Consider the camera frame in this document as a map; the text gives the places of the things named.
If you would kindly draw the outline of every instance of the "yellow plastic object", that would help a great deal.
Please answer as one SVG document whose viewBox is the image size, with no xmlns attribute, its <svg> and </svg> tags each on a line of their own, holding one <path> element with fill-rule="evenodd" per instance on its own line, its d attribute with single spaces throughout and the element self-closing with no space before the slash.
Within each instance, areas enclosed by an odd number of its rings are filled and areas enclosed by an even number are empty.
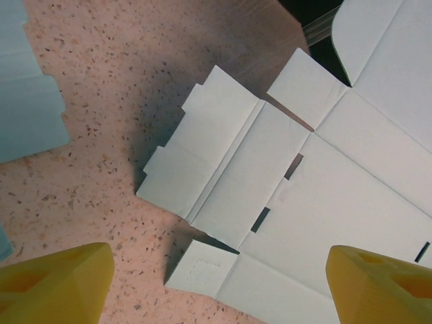
<svg viewBox="0 0 432 324">
<path fill-rule="evenodd" d="M 114 274 L 107 243 L 0 269 L 0 323 L 98 323 Z"/>
<path fill-rule="evenodd" d="M 341 324 L 432 323 L 432 270 L 334 246 L 327 281 Z"/>
</svg>

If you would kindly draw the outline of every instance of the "terrazzo surface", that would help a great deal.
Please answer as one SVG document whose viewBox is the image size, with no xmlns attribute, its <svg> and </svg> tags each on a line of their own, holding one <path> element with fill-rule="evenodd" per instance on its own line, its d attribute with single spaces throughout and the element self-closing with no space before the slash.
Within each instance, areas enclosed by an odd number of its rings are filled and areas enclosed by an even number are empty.
<svg viewBox="0 0 432 324">
<path fill-rule="evenodd" d="M 194 229 L 135 197 L 196 82 L 218 64 L 263 96 L 296 47 L 276 1 L 27 0 L 28 38 L 66 103 L 67 146 L 0 165 L 0 220 L 15 246 L 1 265 L 108 242 L 115 275 L 100 323 L 260 321 L 163 287 Z"/>
</svg>

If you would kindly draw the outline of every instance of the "speckled countertop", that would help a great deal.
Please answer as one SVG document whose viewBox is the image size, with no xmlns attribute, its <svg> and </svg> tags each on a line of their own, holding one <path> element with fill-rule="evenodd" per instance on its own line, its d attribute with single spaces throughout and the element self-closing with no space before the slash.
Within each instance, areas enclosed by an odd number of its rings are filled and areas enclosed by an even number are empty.
<svg viewBox="0 0 432 324">
<path fill-rule="evenodd" d="M 260 323 L 211 298 L 163 287 L 196 232 L 134 196 L 142 168 L 220 65 L 263 95 L 300 26 L 276 0 L 27 0 L 35 55 L 66 103 L 71 143 L 0 165 L 3 265 L 109 242 L 115 277 L 100 323 Z"/>
</svg>

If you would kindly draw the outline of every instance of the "pink speckled surface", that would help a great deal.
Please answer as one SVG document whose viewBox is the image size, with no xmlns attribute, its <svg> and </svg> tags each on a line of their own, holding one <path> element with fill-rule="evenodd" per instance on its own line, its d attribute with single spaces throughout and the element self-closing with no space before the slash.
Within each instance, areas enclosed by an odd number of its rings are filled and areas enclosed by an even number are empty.
<svg viewBox="0 0 432 324">
<path fill-rule="evenodd" d="M 3 265 L 103 241 L 115 277 L 100 323 L 258 320 L 163 287 L 196 233 L 134 196 L 141 169 L 214 64 L 263 95 L 300 26 L 276 0 L 27 0 L 30 43 L 56 79 L 71 143 L 0 165 L 0 218 L 16 250 Z"/>
</svg>

